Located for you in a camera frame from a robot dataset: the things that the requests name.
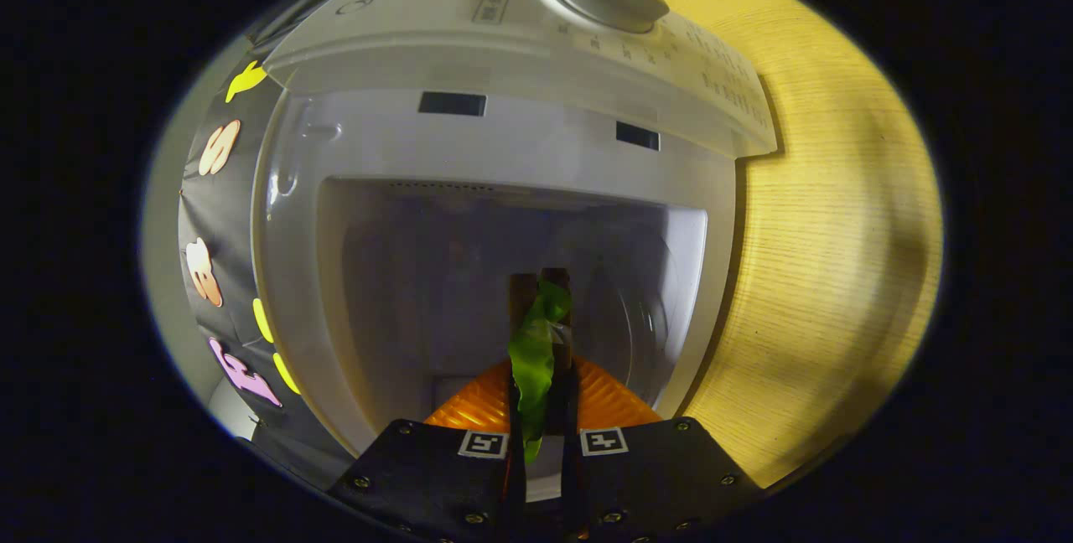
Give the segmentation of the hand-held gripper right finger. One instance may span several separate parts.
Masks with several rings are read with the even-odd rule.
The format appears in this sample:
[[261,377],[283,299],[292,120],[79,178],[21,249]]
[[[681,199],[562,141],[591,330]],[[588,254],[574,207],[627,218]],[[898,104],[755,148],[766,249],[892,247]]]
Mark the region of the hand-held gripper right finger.
[[565,542],[700,542],[765,497],[697,419],[662,419],[575,357],[564,405]]

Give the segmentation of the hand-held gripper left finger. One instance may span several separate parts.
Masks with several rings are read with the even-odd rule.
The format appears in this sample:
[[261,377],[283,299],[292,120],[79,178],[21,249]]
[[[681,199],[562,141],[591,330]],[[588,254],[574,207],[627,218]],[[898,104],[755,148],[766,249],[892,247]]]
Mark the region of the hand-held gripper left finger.
[[521,519],[526,464],[508,359],[466,386],[505,424],[452,428],[397,419],[332,485],[362,519],[422,542],[510,542]]

